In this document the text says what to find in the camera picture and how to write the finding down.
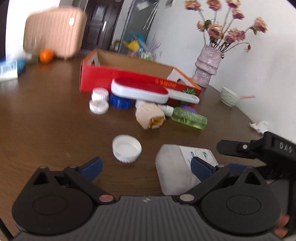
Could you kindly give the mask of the person's right hand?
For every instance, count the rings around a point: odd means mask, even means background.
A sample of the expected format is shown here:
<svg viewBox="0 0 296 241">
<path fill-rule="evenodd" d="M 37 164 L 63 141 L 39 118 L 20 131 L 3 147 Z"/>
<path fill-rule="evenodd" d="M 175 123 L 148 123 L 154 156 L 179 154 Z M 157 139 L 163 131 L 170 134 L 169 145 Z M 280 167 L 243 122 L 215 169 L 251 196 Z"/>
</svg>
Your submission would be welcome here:
<svg viewBox="0 0 296 241">
<path fill-rule="evenodd" d="M 287 223 L 290 220 L 290 216 L 288 214 L 282 214 L 277 227 L 274 230 L 274 234 L 279 238 L 283 238 L 287 235 L 288 229 L 286 228 Z"/>
</svg>

